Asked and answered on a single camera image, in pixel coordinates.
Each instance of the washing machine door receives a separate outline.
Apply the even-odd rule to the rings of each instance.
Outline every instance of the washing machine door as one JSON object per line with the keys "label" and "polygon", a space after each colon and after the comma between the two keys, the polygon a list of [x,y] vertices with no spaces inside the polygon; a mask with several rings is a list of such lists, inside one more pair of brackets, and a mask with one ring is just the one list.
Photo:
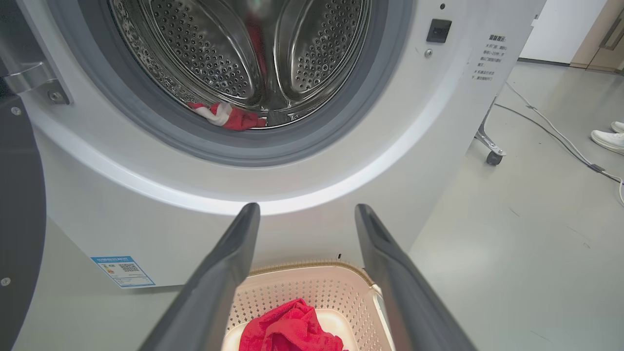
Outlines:
{"label": "washing machine door", "polygon": [[[37,70],[16,62],[41,60],[43,53],[15,2],[0,3],[0,13],[0,349],[11,350],[37,283],[46,233],[41,158],[28,111],[13,89],[20,72]],[[24,47],[30,50],[15,50]]]}

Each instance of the gray floor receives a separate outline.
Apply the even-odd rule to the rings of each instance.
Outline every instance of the gray floor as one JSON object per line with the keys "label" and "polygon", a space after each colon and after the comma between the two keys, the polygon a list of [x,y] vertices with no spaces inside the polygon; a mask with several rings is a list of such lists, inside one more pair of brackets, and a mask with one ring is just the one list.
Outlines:
{"label": "gray floor", "polygon": [[[624,120],[624,78],[519,63],[509,81],[592,162],[589,138]],[[499,103],[538,118],[504,89]],[[544,131],[496,108],[497,167],[473,142],[410,255],[481,351],[623,350],[624,207],[617,185]],[[34,300],[14,350],[135,350],[177,288],[120,290],[49,223]]]}

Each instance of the red and white cloth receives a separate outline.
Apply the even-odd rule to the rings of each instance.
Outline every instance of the red and white cloth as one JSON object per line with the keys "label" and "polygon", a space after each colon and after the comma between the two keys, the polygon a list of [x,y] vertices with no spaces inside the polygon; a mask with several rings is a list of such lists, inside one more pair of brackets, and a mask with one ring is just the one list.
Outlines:
{"label": "red and white cloth", "polygon": [[194,102],[187,102],[187,105],[208,122],[225,129],[244,131],[249,128],[266,127],[266,120],[258,118],[257,114],[241,110],[226,102],[218,102],[210,108]]}

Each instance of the red cloth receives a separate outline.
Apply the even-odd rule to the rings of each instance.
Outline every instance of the red cloth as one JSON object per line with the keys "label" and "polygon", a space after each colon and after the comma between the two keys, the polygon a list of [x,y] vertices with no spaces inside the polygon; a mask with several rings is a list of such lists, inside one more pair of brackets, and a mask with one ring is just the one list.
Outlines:
{"label": "red cloth", "polygon": [[[210,112],[213,115],[217,114],[219,104],[220,102],[210,106]],[[196,110],[200,107],[205,107],[204,104],[196,104],[194,102],[187,102],[187,105],[193,110]],[[250,113],[241,110],[238,107],[232,106],[232,112],[230,113],[230,117],[228,118],[227,122],[221,127],[231,129],[233,131],[244,131],[245,129],[254,127],[266,127],[266,119],[258,118],[258,115],[255,113]]]}
{"label": "red cloth", "polygon": [[342,351],[343,341],[321,329],[314,307],[292,300],[247,324],[239,351]]}

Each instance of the door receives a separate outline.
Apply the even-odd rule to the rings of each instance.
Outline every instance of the door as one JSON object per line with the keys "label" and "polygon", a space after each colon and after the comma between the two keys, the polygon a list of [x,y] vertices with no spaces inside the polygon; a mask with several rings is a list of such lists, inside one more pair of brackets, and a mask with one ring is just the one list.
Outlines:
{"label": "door", "polygon": [[[57,82],[48,79],[15,1],[0,1],[0,13],[0,350],[11,350],[37,284],[46,234],[41,158],[18,93],[48,94]],[[50,99],[63,99],[55,92]]]}
{"label": "door", "polygon": [[615,19],[587,69],[624,74],[624,11]]}

